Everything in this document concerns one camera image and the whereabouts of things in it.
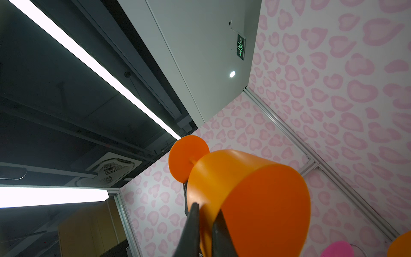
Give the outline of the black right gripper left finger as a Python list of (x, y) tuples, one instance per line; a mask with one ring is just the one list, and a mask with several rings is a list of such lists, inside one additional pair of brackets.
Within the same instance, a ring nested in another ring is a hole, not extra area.
[(181, 238), (173, 257), (200, 256), (200, 212), (199, 204), (193, 203), (188, 213)]

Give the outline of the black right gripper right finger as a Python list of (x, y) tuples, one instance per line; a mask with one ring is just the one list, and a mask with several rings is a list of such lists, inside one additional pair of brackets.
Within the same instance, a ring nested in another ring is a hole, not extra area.
[(238, 257), (222, 211), (213, 223), (212, 257)]

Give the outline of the orange plastic wine glass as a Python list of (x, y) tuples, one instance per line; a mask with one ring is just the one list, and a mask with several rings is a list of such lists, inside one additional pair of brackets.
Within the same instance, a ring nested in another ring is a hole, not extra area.
[(223, 212), (239, 257), (297, 257), (310, 225), (310, 195), (293, 168), (232, 149), (211, 152), (197, 136), (177, 141), (172, 176), (199, 204), (200, 256), (212, 257), (213, 223)]
[(411, 257), (411, 231), (404, 233), (392, 242), (388, 257)]

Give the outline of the magenta plastic wine glass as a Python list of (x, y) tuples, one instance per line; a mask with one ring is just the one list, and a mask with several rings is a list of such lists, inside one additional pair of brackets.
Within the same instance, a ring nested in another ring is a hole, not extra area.
[(337, 241), (330, 244), (320, 257), (354, 257), (354, 249), (348, 242)]

